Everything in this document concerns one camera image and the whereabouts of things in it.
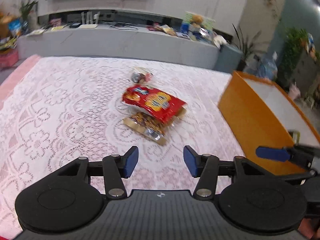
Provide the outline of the right hand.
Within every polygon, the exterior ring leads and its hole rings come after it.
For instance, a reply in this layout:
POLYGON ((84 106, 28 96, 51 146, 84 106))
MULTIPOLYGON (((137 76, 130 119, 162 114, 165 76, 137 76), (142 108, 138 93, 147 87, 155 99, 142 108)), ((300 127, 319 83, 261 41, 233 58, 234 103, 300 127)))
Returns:
POLYGON ((298 231, 307 239, 320 239, 319 218, 304 218, 298 231))

